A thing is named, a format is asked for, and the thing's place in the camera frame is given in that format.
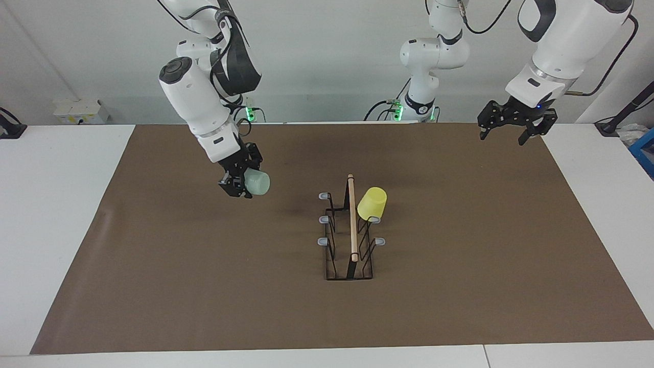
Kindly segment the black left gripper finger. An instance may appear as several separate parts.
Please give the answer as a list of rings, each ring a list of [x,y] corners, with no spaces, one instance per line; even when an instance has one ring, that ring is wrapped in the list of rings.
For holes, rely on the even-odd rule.
[[[531,137],[546,135],[557,119],[558,114],[555,109],[547,109],[539,119],[535,117],[523,118],[522,123],[524,123],[525,131],[519,136],[518,144],[523,146]]]
[[[506,106],[496,101],[490,101],[477,116],[477,125],[480,128],[479,137],[483,141],[491,130],[507,124],[505,121]]]

